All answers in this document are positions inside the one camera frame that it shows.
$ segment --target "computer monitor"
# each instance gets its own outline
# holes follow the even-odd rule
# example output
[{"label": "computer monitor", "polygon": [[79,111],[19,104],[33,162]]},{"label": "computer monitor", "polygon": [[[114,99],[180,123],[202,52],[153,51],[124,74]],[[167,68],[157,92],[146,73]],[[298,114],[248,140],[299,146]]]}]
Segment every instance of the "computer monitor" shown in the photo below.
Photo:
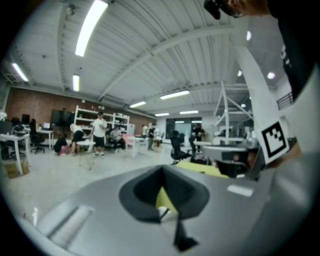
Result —
[{"label": "computer monitor", "polygon": [[21,121],[24,125],[30,124],[30,115],[29,114],[22,114]]},{"label": "computer monitor", "polygon": [[11,134],[12,129],[12,122],[0,121],[0,134]]}]

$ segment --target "concrete floor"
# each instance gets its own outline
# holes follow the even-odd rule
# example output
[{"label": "concrete floor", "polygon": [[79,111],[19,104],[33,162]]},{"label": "concrete floor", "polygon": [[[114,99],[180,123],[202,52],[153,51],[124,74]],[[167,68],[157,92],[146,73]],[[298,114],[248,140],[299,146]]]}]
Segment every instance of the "concrete floor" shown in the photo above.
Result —
[{"label": "concrete floor", "polygon": [[[34,208],[38,209],[38,220],[55,205],[74,192],[96,180],[130,172],[135,169],[167,165],[173,162],[172,146],[163,144],[161,152],[141,150],[146,155],[138,154],[135,159],[128,153],[106,153],[105,158],[94,159],[92,170],[88,165],[79,167],[79,156],[56,156],[53,150],[31,154],[30,173],[9,179],[1,174],[1,189],[12,212],[33,222]],[[90,160],[93,154],[86,154],[82,162]]]}]

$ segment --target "black office chair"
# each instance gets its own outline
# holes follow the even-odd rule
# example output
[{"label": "black office chair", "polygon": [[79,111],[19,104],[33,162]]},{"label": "black office chair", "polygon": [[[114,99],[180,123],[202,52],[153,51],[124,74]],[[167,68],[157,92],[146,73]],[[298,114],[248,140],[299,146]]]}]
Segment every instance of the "black office chair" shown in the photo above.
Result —
[{"label": "black office chair", "polygon": [[35,148],[31,149],[31,152],[34,151],[34,154],[36,155],[38,151],[42,151],[45,153],[45,148],[41,147],[41,143],[43,143],[46,139],[39,133],[37,133],[36,129],[36,121],[33,119],[30,123],[30,141],[33,145],[35,145]]},{"label": "black office chair", "polygon": [[187,159],[192,156],[191,154],[189,154],[189,151],[191,150],[184,152],[180,149],[180,141],[177,136],[171,137],[170,140],[172,145],[171,157],[174,160],[173,165],[179,163],[183,159]]}]

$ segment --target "ceiling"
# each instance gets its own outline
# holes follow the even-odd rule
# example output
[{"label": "ceiling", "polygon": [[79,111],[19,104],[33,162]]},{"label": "ceiling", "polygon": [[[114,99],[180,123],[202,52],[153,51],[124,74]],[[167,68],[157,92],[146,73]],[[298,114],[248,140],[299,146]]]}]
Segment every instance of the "ceiling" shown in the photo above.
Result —
[{"label": "ceiling", "polygon": [[[221,81],[238,104],[249,93],[232,54],[237,20],[224,14],[213,19],[203,0],[115,0],[95,27],[84,57],[75,55],[82,24],[93,0],[48,0],[21,28],[2,73],[14,85],[22,81],[11,69],[17,62],[31,89],[128,106],[148,114],[198,110],[212,114]],[[75,14],[66,15],[74,4]],[[272,17],[250,18],[252,38],[247,47],[275,87],[284,71],[282,39]],[[275,79],[267,79],[268,72]],[[80,91],[73,92],[72,76],[80,75]],[[186,96],[160,100],[159,96],[189,89]],[[223,113],[223,102],[219,112]]]}]

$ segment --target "brick wall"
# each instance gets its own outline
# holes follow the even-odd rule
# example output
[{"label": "brick wall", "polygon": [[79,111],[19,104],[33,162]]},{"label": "brick wall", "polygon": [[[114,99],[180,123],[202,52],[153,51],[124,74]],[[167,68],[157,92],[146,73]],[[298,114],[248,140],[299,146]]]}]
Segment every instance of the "brick wall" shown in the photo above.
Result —
[{"label": "brick wall", "polygon": [[[86,101],[82,103],[80,99],[76,98],[12,87],[5,112],[9,120],[13,117],[20,118],[21,120],[22,114],[27,114],[30,115],[30,119],[35,119],[38,124],[43,124],[50,123],[52,110],[62,110],[62,108],[65,108],[66,111],[74,112],[77,105],[81,109],[91,110],[93,106],[95,111],[99,110],[99,104],[94,102]],[[129,123],[135,125],[135,134],[142,133],[143,124],[148,126],[148,123],[156,122],[155,119],[107,106],[105,106],[104,112],[112,115],[113,113],[123,113],[130,116]]]}]

